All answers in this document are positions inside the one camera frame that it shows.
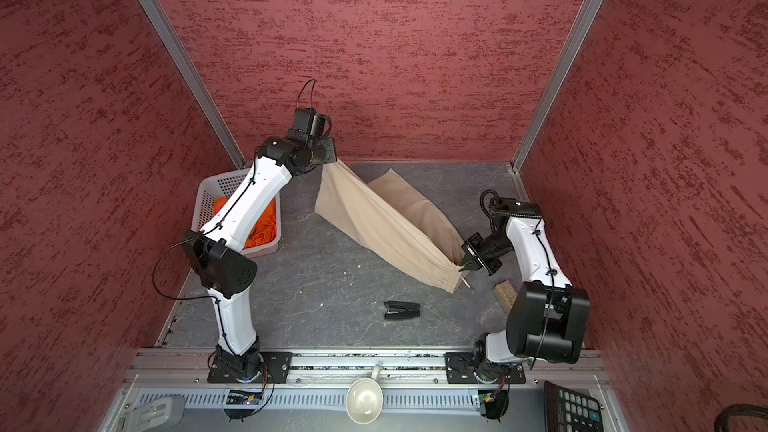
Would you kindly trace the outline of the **white plastic laundry basket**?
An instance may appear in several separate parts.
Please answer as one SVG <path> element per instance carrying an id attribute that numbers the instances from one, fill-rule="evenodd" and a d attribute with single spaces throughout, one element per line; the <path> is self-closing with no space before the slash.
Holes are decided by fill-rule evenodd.
<path id="1" fill-rule="evenodd" d="M 233 205 L 235 199 L 240 196 L 242 192 L 241 184 L 243 182 L 248 183 L 251 175 L 251 170 L 244 169 L 226 172 L 204 179 L 198 188 L 191 229 L 200 233 L 214 229 L 215 225 L 219 223 L 219 218 L 225 216 L 226 212 L 229 211 L 230 205 Z M 216 215 L 211 217 L 210 212 L 208 212 L 208 204 L 214 199 L 222 197 L 229 199 L 227 204 Z M 269 255 L 278 250 L 278 245 L 282 238 L 280 194 L 277 193 L 273 199 L 276 199 L 277 204 L 277 238 L 267 245 L 251 249 L 243 249 L 241 254 L 249 259 Z"/>

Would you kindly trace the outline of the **beige drawstring shorts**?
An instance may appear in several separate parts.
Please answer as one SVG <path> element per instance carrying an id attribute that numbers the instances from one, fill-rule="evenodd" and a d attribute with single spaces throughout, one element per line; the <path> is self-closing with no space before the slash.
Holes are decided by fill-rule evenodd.
<path id="1" fill-rule="evenodd" d="M 315 212 L 423 284 L 453 294 L 464 283 L 458 230 L 392 169 L 366 183 L 341 161 L 324 166 Z"/>

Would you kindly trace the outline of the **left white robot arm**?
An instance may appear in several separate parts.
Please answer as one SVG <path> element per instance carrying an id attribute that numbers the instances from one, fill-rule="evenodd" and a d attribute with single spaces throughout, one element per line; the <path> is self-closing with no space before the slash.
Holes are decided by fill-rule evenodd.
<path id="1" fill-rule="evenodd" d="M 249 305 L 258 267 L 242 254 L 250 232 L 293 177 L 335 161 L 329 134 L 270 138 L 258 149 L 251 168 L 224 207 L 201 230 L 189 230 L 182 236 L 181 247 L 207 297 L 213 300 L 220 333 L 216 353 L 237 375 L 254 376 L 248 369 L 259 362 Z"/>

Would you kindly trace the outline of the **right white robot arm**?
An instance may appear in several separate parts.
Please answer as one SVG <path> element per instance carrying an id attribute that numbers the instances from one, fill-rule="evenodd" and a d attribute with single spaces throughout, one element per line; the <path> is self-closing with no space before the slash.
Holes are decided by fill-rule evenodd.
<path id="1" fill-rule="evenodd" d="M 573 364 L 580 357 L 591 302 L 558 264 L 546 235 L 540 207 L 500 196 L 493 189 L 480 195 L 490 234 L 473 234 L 462 244 L 460 270 L 495 274 L 501 258 L 515 255 L 522 283 L 504 330 L 482 335 L 474 346 L 473 368 L 488 380 L 492 373 L 528 360 Z"/>

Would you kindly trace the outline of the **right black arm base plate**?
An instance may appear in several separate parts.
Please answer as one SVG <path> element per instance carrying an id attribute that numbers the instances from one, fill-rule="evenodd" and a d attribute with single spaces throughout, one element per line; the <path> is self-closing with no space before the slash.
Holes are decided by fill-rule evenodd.
<path id="1" fill-rule="evenodd" d="M 452 385 L 522 385 L 526 377 L 521 364 L 500 364 L 477 359 L 470 352 L 444 354 L 447 382 Z"/>

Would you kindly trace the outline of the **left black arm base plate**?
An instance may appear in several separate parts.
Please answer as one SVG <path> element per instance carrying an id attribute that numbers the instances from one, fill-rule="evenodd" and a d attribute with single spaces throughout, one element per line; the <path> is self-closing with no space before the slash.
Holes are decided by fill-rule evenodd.
<path id="1" fill-rule="evenodd" d="M 257 351 L 235 356 L 218 348 L 209 361 L 211 384 L 284 384 L 293 354 L 288 351 Z"/>

